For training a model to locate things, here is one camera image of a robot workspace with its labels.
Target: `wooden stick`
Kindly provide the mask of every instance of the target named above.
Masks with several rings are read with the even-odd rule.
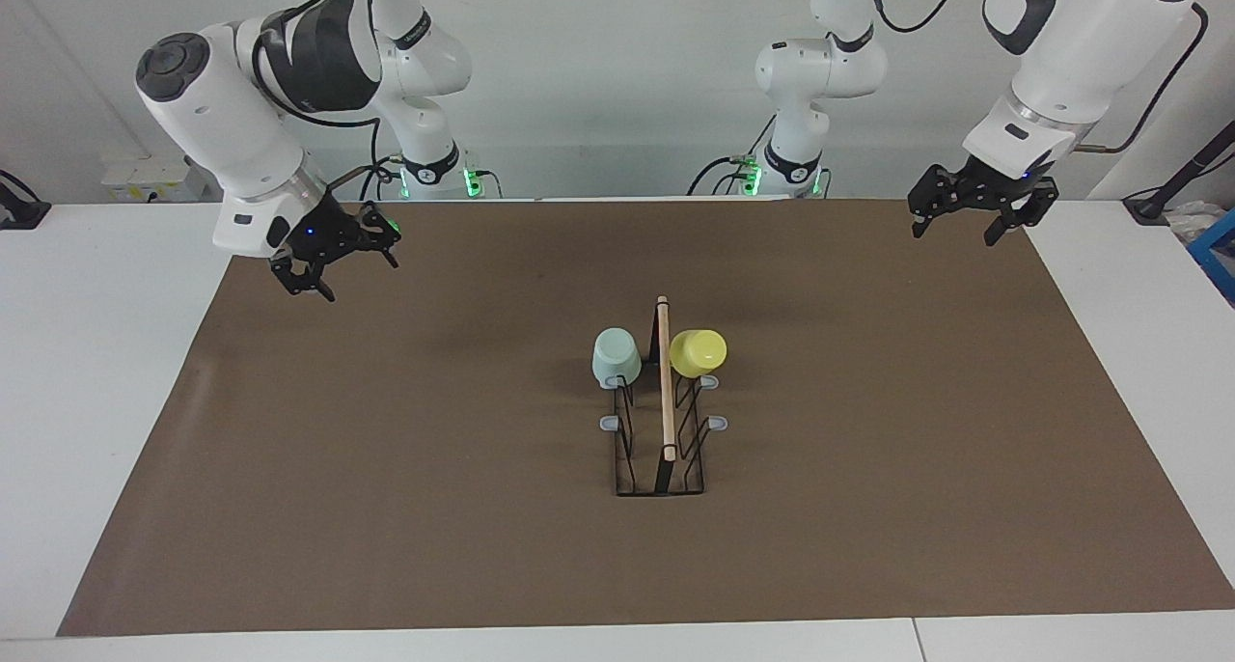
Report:
[[[656,324],[661,348],[661,424],[664,430],[664,461],[678,461],[677,422],[673,419],[673,368],[669,366],[669,298],[656,301]]]

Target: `white table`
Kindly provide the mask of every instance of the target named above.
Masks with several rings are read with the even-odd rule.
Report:
[[[222,278],[215,215],[62,205],[0,232],[0,660],[1235,660],[1235,613],[46,640]],[[1235,311],[1120,205],[1057,205],[1031,238],[1235,577]]]

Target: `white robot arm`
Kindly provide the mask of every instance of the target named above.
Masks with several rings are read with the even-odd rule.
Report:
[[[1020,56],[1010,89],[965,140],[957,173],[926,170],[910,191],[914,236],[962,209],[998,210],[987,231],[1036,226],[1058,198],[1045,174],[1105,116],[1193,10],[1194,0],[986,0],[995,41]]]
[[[215,245],[269,258],[293,294],[317,289],[333,300],[321,280],[329,263],[373,249],[398,266],[390,249],[400,236],[375,205],[358,216],[340,207],[278,109],[317,122],[319,112],[375,112],[400,143],[408,195],[463,196],[473,193],[466,153],[427,98],[463,90],[471,77],[467,51],[420,0],[311,0],[164,37],[142,56],[137,89],[172,140],[224,188]],[[295,272],[294,261],[304,269]]]
[[[776,42],[760,53],[760,88],[777,117],[772,138],[758,148],[758,193],[811,191],[830,128],[823,99],[873,94],[888,72],[871,0],[810,0],[810,10],[825,38]]]

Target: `brown paper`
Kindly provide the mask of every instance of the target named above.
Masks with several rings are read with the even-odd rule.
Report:
[[[388,212],[401,269],[346,258],[337,305],[232,263],[62,635],[1235,608],[987,214],[913,241],[900,201]],[[706,495],[619,499],[592,341],[646,346],[661,294],[727,337],[732,429]]]

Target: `yellow cup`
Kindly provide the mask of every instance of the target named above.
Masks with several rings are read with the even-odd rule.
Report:
[[[727,357],[725,337],[705,329],[682,332],[669,345],[669,363],[684,378],[710,375]]]

